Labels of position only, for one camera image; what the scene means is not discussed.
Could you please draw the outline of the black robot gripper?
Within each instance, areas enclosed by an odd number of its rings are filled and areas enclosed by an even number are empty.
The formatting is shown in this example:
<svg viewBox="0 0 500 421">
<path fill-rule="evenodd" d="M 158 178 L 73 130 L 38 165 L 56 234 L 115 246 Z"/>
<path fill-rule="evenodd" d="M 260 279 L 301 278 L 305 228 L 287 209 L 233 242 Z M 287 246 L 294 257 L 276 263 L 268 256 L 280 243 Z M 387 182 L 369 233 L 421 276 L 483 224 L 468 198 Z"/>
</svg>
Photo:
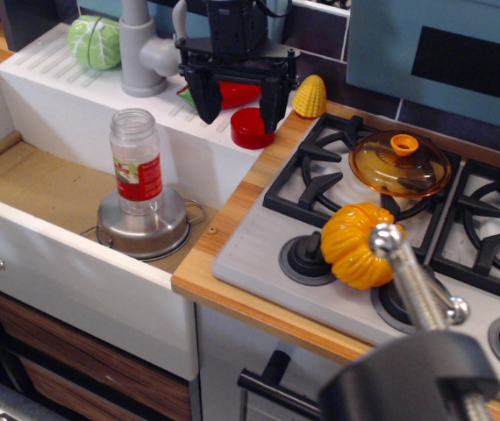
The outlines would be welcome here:
<svg viewBox="0 0 500 421">
<path fill-rule="evenodd" d="M 299 53 L 272 40 L 269 23 L 285 19 L 292 8 L 278 9 L 267 1 L 207 1 L 210 34 L 182 35 L 175 42 L 180 70 L 199 117 L 211 124 L 222 110 L 220 82 L 261 85 L 260 111 L 265 133 L 274 132 L 285 117 L 289 93 L 298 85 Z"/>
</svg>

